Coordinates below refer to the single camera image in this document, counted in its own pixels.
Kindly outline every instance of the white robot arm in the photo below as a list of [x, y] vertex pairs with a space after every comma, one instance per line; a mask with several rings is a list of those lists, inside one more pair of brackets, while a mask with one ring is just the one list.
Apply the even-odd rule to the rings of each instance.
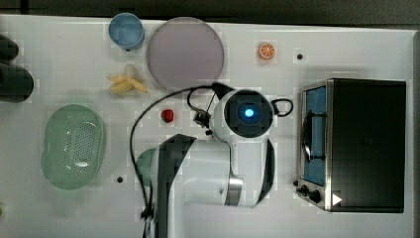
[[208, 124], [216, 140], [178, 134], [155, 149], [153, 237], [185, 237], [185, 203], [254, 207], [273, 183], [275, 157], [268, 132], [278, 111], [258, 92], [220, 83], [212, 89], [219, 102]]

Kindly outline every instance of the black cable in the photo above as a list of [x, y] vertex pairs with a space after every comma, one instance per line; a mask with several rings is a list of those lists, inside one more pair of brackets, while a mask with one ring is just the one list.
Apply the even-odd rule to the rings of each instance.
[[287, 99], [287, 98], [279, 98], [279, 99], [272, 100], [271, 104], [274, 106], [275, 103], [279, 102], [279, 101], [285, 101], [285, 102], [290, 103], [290, 109], [284, 114], [279, 114], [278, 109], [275, 107], [275, 112], [276, 112], [277, 117], [288, 116], [293, 111], [293, 102], [290, 99]]
[[216, 96], [216, 92], [215, 92], [215, 93], [213, 93], [213, 96], [211, 97], [211, 100], [210, 100], [210, 102], [209, 102], [209, 106], [207, 107], [206, 112], [209, 112], [210, 106], [211, 106], [211, 104], [213, 103], [214, 96]]
[[191, 95], [192, 95], [192, 93], [194, 92], [194, 91], [196, 91], [197, 89], [205, 89], [205, 88], [207, 88], [207, 89], [210, 89], [211, 88], [211, 86], [203, 86], [203, 87], [196, 87], [196, 88], [194, 88], [194, 89], [192, 89], [189, 93], [188, 93], [188, 95], [187, 95], [187, 97], [186, 97], [186, 103], [188, 104], [188, 106], [192, 109], [192, 110], [194, 110], [194, 111], [196, 111], [196, 112], [198, 112], [198, 111], [203, 111], [202, 109], [200, 109], [200, 108], [198, 108], [198, 107], [195, 107], [195, 106], [193, 106], [192, 104], [191, 104]]
[[152, 103], [148, 108], [145, 109], [145, 111], [143, 111], [143, 113], [136, 119], [136, 121], [134, 123], [134, 126], [131, 130], [131, 133], [130, 133], [130, 156], [131, 156], [131, 160], [132, 160], [132, 163], [134, 165], [134, 168], [135, 168], [136, 176], [139, 179], [140, 186], [142, 188], [143, 199], [145, 201], [145, 206], [146, 206], [146, 209], [142, 212], [142, 218], [147, 219], [149, 216], [153, 215], [153, 208], [152, 208], [153, 187], [151, 185], [151, 194], [150, 194], [150, 199], [148, 201], [148, 198], [147, 198], [147, 195], [146, 195], [145, 184], [143, 182], [142, 176], [140, 175], [139, 169], [137, 168], [136, 159], [135, 159], [135, 155], [134, 155], [133, 139], [134, 139], [134, 132], [136, 130], [136, 127], [139, 124], [140, 120], [142, 120], [142, 118], [146, 115], [146, 113], [148, 111], [150, 111], [152, 109], [152, 107], [156, 106], [158, 103], [160, 103], [160, 102], [164, 101], [165, 99], [167, 99], [171, 96], [174, 96], [176, 94], [179, 94], [179, 93], [182, 93], [182, 92], [185, 92], [185, 91], [195, 91], [199, 88], [211, 88], [211, 86], [210, 85], [203, 85], [203, 86], [190, 87], [190, 88], [182, 89], [182, 90], [179, 90], [179, 91], [175, 91], [175, 92], [173, 92], [173, 93], [155, 101], [154, 103]]

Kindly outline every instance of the table surface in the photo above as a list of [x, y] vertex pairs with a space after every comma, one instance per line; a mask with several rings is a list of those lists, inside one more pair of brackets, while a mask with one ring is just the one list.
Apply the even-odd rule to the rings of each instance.
[[[141, 237], [143, 201], [128, 152], [135, 118], [167, 91], [149, 73], [146, 49], [162, 21], [145, 21], [146, 39], [125, 52], [108, 37], [110, 19], [0, 16], [0, 34], [20, 47], [14, 63], [27, 69], [36, 88], [20, 104], [0, 103], [0, 237]], [[271, 130], [276, 151], [273, 188], [254, 209], [185, 206], [187, 237], [412, 237], [413, 236], [413, 31], [298, 26], [211, 24], [225, 50], [220, 81], [270, 97], [298, 100], [304, 85], [330, 77], [407, 82], [405, 209], [402, 214], [328, 213], [297, 197], [298, 110]], [[269, 41], [276, 56], [256, 56]], [[303, 54], [303, 60], [296, 59]], [[117, 96], [106, 76], [132, 63], [150, 92]], [[193, 98], [206, 107], [212, 94]], [[78, 103], [96, 111], [107, 129], [104, 164], [96, 179], [76, 191], [53, 187], [41, 169], [45, 126], [59, 107]], [[175, 112], [164, 124], [159, 113]], [[192, 122], [181, 98], [158, 105], [140, 124], [136, 154], [176, 133], [208, 139]], [[124, 182], [117, 183], [116, 178]]]

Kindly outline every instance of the green colander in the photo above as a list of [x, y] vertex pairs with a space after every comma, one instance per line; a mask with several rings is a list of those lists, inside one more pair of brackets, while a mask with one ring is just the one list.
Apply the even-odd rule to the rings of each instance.
[[41, 166], [56, 187], [74, 190], [97, 175], [103, 161], [105, 127], [87, 107], [67, 105], [47, 123]]

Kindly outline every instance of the oven window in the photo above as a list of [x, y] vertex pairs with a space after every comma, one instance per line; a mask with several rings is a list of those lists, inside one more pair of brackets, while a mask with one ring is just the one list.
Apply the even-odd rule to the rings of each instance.
[[309, 162], [305, 161], [303, 178], [324, 186], [325, 184], [325, 123], [327, 113], [327, 90], [326, 87], [319, 87], [306, 91], [306, 112], [307, 116], [312, 113]]

